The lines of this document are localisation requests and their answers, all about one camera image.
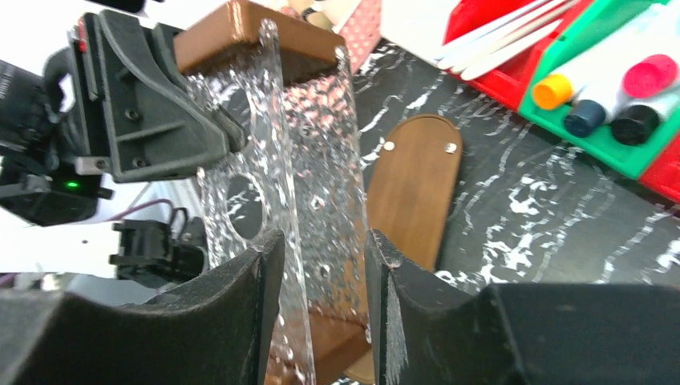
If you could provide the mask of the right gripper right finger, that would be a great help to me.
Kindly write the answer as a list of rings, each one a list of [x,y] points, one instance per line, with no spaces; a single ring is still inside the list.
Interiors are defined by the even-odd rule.
[[[679,290],[587,283],[457,290],[366,235],[379,384],[676,384]]]

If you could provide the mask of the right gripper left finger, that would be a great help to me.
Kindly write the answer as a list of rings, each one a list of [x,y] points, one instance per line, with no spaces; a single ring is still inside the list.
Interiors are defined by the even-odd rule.
[[[4,384],[261,384],[285,262],[271,230],[241,255],[142,304],[1,292]]]

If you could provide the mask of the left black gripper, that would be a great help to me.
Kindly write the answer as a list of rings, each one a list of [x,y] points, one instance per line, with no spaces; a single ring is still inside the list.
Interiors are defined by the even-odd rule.
[[[41,75],[3,61],[2,209],[33,225],[85,221],[114,196],[110,167],[118,183],[181,179],[240,151],[245,129],[180,74],[179,33],[103,10]]]

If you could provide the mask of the clear wooden-ended toothbrush holder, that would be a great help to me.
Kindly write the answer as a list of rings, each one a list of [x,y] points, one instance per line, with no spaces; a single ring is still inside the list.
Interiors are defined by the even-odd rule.
[[[197,102],[241,89],[249,141],[199,171],[211,265],[266,233],[285,265],[271,384],[329,384],[368,350],[360,166],[351,59],[342,36],[250,1],[228,1],[176,37]]]

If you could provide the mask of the red cap toothpaste tube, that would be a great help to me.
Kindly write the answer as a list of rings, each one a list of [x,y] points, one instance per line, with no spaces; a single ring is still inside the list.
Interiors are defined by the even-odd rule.
[[[679,85],[679,57],[655,54],[634,64],[622,80],[624,92],[635,99],[656,96]]]

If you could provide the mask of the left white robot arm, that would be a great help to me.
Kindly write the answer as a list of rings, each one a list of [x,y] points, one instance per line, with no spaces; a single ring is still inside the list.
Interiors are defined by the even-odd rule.
[[[195,246],[172,225],[92,222],[118,184],[184,179],[244,147],[240,124],[190,96],[187,78],[237,41],[216,10],[187,30],[114,10],[84,14],[41,74],[1,64],[1,206],[29,223],[1,237],[4,272],[138,279],[150,287],[198,275]]]

